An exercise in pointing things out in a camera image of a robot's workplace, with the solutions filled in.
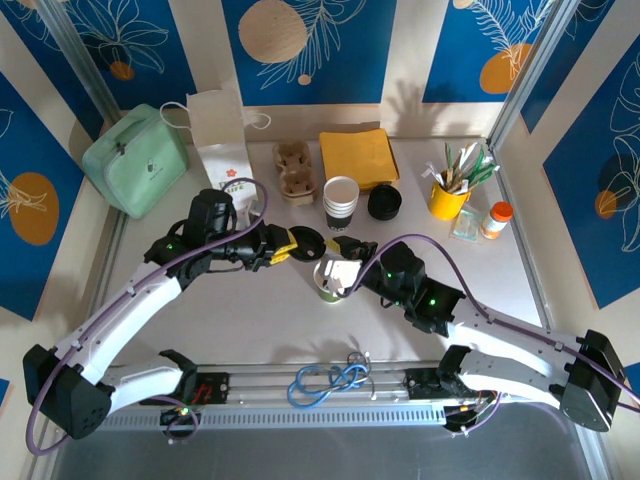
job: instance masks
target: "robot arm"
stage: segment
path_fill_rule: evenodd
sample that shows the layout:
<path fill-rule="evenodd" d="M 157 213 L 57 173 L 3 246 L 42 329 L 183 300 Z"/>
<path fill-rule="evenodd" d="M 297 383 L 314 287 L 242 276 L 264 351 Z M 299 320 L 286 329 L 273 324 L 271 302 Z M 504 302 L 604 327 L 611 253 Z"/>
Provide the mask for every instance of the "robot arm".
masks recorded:
<path fill-rule="evenodd" d="M 239 261 L 246 270 L 257 271 L 285 260 L 287 252 L 296 247 L 287 230 L 260 222 L 246 235 L 179 262 L 143 289 L 134 291 L 134 285 L 159 267 L 231 235 L 227 226 L 235 223 L 234 216 L 228 194 L 212 189 L 200 192 L 191 204 L 189 217 L 154 242 L 145 254 L 145 262 L 98 312 L 53 349 L 36 345 L 25 355 L 29 403 L 34 405 L 47 379 L 60 367 L 40 411 L 72 438 L 80 439 L 98 428 L 107 415 L 127 405 L 156 395 L 174 395 L 184 400 L 195 386 L 196 366 L 177 352 L 164 351 L 138 365 L 110 365 L 162 307 L 200 275 L 208 273 L 212 260 Z M 99 328 L 90 329 L 98 318 L 103 318 Z M 70 356 L 65 352 L 71 351 L 73 356 L 66 360 Z"/>
<path fill-rule="evenodd" d="M 429 278 L 424 262 L 404 242 L 379 259 L 375 243 L 343 236 L 327 244 L 346 259 L 323 266 L 330 289 L 344 292 L 362 268 L 356 288 L 373 291 L 384 307 L 404 309 L 414 327 L 443 337 L 448 350 L 438 377 L 444 389 L 456 395 L 469 389 L 510 393 L 558 408 L 585 428 L 611 428 L 620 388 L 569 353 L 579 352 L 623 382 L 622 364 L 604 335 L 589 330 L 577 338 L 491 310 Z"/>

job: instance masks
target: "yellow pen holder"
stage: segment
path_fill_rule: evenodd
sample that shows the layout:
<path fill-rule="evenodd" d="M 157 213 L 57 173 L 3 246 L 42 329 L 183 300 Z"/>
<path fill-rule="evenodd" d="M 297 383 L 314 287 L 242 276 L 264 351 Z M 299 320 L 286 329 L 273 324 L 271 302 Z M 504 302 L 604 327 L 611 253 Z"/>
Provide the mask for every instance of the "yellow pen holder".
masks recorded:
<path fill-rule="evenodd" d="M 470 196 L 471 192 L 464 195 L 451 195 L 445 192 L 438 182 L 433 182 L 431 198 L 427 206 L 434 217 L 440 220 L 451 220 L 458 216 L 464 202 L 469 200 Z"/>

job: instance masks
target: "orange bottle cap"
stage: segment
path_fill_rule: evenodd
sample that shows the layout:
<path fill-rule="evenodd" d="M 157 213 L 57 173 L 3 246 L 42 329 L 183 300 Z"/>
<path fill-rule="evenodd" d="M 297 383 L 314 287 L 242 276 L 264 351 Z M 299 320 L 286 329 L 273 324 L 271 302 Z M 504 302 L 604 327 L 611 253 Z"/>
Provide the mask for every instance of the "orange bottle cap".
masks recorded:
<path fill-rule="evenodd" d="M 513 217 L 513 207 L 507 202 L 498 202 L 491 208 L 491 216 L 498 222 L 508 222 Z"/>

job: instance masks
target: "stack of paper cups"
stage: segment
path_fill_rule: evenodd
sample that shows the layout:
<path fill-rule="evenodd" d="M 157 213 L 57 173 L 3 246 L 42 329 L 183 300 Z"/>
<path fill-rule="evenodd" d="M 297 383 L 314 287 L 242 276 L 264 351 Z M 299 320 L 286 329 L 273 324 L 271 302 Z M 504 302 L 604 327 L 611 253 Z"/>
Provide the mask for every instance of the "stack of paper cups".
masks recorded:
<path fill-rule="evenodd" d="M 324 210 L 331 230 L 342 232 L 347 229 L 359 195 L 360 187 L 349 177 L 333 177 L 324 185 Z"/>

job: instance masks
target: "white table surface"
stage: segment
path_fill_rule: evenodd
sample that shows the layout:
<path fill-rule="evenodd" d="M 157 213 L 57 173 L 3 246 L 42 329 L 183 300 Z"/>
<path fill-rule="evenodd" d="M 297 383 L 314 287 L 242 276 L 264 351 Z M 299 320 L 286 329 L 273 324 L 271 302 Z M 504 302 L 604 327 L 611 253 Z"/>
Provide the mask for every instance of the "white table surface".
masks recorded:
<path fill-rule="evenodd" d="M 379 222 L 369 216 L 368 196 L 360 197 L 346 234 L 380 245 L 405 233 L 423 233 L 441 242 L 456 260 L 474 295 L 509 315 L 540 324 L 524 267 L 511 228 L 496 240 L 470 244 L 449 237 L 451 222 L 427 210 L 431 179 L 423 179 L 426 161 L 444 166 L 442 140 L 391 142 L 400 170 L 402 208 L 398 217 Z M 458 148 L 465 141 L 453 141 Z M 269 192 L 267 224 L 307 225 L 325 238 L 333 236 L 325 224 L 322 201 L 290 207 L 277 189 L 271 157 L 272 143 L 248 145 L 254 178 Z M 317 142 L 310 143 L 320 182 L 324 170 Z M 210 188 L 195 150 L 189 171 L 141 220 L 130 219 L 115 261 L 109 295 L 131 276 L 152 243 L 169 227 L 186 218 L 192 198 Z M 474 191 L 471 205 L 487 212 L 501 199 L 495 179 Z M 446 260 L 433 247 L 413 241 L 410 247 L 426 265 L 427 274 L 459 288 Z M 277 364 L 344 361 L 355 347 L 368 350 L 375 361 L 438 360 L 444 353 L 439 337 L 413 328 L 398 308 L 382 309 L 379 297 L 361 290 L 337 304 L 326 304 L 313 287 L 312 263 L 294 259 L 261 269 L 201 276 L 182 295 L 153 318 L 116 359 L 138 362 L 172 348 L 198 364 Z"/>

